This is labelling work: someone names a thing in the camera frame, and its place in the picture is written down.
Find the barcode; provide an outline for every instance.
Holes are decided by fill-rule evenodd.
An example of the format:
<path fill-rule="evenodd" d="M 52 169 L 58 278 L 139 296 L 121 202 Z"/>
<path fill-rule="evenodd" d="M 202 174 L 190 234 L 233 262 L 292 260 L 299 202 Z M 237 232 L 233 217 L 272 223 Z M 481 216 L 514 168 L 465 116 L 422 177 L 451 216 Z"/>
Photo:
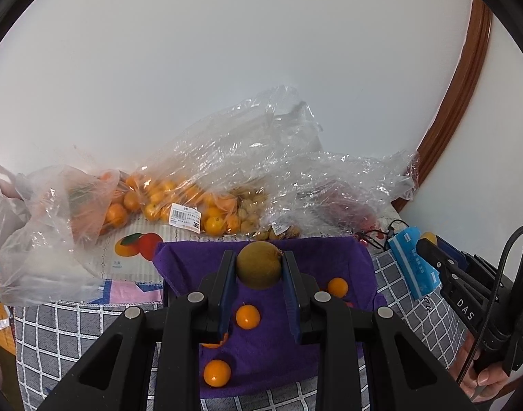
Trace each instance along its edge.
<path fill-rule="evenodd" d="M 172 210 L 172 218 L 176 218 L 176 219 L 180 219 L 180 220 L 185 220 L 185 218 L 187 217 L 187 214 L 183 211 L 179 211 L 179 210 Z"/>

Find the wall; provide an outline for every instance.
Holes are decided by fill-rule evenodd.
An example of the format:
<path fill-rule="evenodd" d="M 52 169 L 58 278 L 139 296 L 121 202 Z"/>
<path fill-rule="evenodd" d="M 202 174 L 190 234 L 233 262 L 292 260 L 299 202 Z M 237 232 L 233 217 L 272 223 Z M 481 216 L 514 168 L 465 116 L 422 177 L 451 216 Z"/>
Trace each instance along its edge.
<path fill-rule="evenodd" d="M 497 20 L 471 104 L 401 216 L 493 265 L 509 236 L 523 225 L 523 55 Z M 511 279 L 522 242 L 513 247 L 505 266 Z M 523 366 L 511 377 L 522 373 Z M 496 401 L 491 410 L 505 402 Z"/>
<path fill-rule="evenodd" d="M 129 169 L 188 124 L 296 86 L 325 148 L 415 148 L 471 0 L 36 0 L 0 45 L 0 163 Z"/>

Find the silver screw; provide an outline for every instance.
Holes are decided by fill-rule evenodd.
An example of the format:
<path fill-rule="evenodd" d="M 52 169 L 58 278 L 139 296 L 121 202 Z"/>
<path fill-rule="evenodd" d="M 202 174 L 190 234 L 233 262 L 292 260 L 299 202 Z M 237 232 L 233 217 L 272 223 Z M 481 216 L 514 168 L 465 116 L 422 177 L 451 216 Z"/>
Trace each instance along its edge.
<path fill-rule="evenodd" d="M 314 299 L 319 303 L 326 303 L 332 299 L 332 296 L 328 292 L 320 291 L 315 293 Z"/>
<path fill-rule="evenodd" d="M 137 306 L 132 306 L 132 307 L 129 307 L 128 309 L 125 310 L 124 312 L 124 316 L 126 318 L 137 318 L 140 316 L 140 313 L 141 313 L 141 309 Z"/>
<path fill-rule="evenodd" d="M 391 318 L 393 314 L 393 310 L 387 306 L 381 306 L 379 309 L 377 309 L 377 315 L 379 315 L 381 318 Z"/>
<path fill-rule="evenodd" d="M 204 300 L 204 294 L 202 292 L 191 292 L 187 299 L 190 303 L 199 303 Z"/>

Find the purple cloth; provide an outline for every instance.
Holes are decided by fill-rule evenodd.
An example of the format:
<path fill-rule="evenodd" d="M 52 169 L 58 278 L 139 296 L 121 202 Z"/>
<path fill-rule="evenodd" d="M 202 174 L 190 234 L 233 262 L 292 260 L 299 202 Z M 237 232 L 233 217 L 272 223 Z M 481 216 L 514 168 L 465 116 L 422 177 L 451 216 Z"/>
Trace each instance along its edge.
<path fill-rule="evenodd" d="M 202 278 L 216 272 L 225 250 L 239 253 L 245 241 L 178 241 L 159 244 L 155 267 L 176 295 L 195 290 Z M 282 250 L 294 252 L 299 270 L 315 277 L 326 287 L 342 277 L 349 285 L 344 300 L 354 307 L 372 311 L 386 305 L 377 293 L 372 259 L 365 247 L 352 237 L 305 238 L 273 241 Z M 223 388 L 200 382 L 202 398 L 254 394 L 268 388 L 299 382 L 317 375 L 318 345 L 299 346 L 288 325 L 282 281 L 266 290 L 252 290 L 238 282 L 238 296 L 232 316 L 243 304 L 253 304 L 261 315 L 259 326 L 245 331 L 231 320 L 229 339 L 218 349 L 199 347 L 200 378 L 214 358 L 231 367 L 231 380 Z"/>

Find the blue package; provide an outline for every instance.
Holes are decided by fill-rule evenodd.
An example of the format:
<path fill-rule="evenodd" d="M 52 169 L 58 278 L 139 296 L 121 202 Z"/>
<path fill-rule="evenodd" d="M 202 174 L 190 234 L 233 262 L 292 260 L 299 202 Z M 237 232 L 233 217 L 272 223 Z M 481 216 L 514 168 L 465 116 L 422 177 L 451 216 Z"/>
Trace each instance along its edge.
<path fill-rule="evenodd" d="M 421 231 L 417 227 L 409 227 L 388 241 L 415 300 L 430 294 L 440 285 L 438 271 L 415 251 L 420 237 Z"/>

